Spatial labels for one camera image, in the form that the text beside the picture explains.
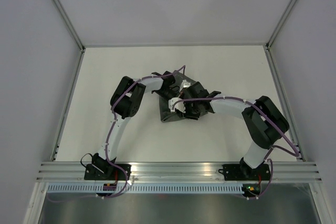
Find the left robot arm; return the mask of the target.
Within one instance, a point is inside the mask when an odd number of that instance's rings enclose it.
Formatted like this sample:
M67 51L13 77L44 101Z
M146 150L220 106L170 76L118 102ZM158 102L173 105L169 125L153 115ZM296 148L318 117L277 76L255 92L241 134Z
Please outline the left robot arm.
M123 77L111 100L113 115L110 130L99 151L92 155L91 168L98 176L108 180L114 176L114 169L119 169L114 162L122 134L130 119L138 112L143 96L148 92L165 92L175 82L174 76L184 71L185 67L164 74L152 73L143 78Z

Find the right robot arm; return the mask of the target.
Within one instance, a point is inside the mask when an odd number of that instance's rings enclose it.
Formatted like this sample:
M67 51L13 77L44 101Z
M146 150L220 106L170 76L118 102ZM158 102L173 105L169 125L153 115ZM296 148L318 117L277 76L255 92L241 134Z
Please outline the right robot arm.
M268 96L254 100L227 96L219 91L208 93L197 82L182 90L182 96L169 101L171 112L200 115L214 113L242 119L252 139L247 153L241 158L239 172L245 179L254 178L273 144L285 136L289 123Z

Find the grey cloth napkin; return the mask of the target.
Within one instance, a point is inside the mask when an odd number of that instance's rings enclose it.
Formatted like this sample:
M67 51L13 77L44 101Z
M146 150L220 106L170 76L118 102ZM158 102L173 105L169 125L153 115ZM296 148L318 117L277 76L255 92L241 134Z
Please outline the grey cloth napkin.
M196 82L192 80L191 78L183 75L182 73L178 74L176 76L176 83L174 84L174 86L175 85L179 86L177 97L180 97L180 98L182 98L182 95L180 95L180 85L181 85L182 80L187 80L191 84L194 84ZM169 109L168 101L163 100L162 98L160 98L160 96L159 96L159 109L160 109L160 119L161 119L161 122L163 123L186 120L178 116L179 111L172 113Z

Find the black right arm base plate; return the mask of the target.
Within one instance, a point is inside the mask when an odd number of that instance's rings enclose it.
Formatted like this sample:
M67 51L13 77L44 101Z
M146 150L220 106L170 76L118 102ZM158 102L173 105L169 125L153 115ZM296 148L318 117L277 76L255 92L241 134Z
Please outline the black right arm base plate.
M244 164L223 164L218 170L225 181L263 181L270 180L271 171L268 164L261 164L255 169Z

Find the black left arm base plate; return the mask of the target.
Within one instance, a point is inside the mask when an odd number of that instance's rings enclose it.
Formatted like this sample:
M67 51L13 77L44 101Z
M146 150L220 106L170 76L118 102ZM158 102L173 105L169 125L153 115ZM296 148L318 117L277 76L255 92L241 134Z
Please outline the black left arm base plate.
M125 171L126 175L121 169L114 166L109 166L108 171L103 172L94 165L88 164L86 165L84 180L128 180L131 174L131 165L119 164L119 166Z

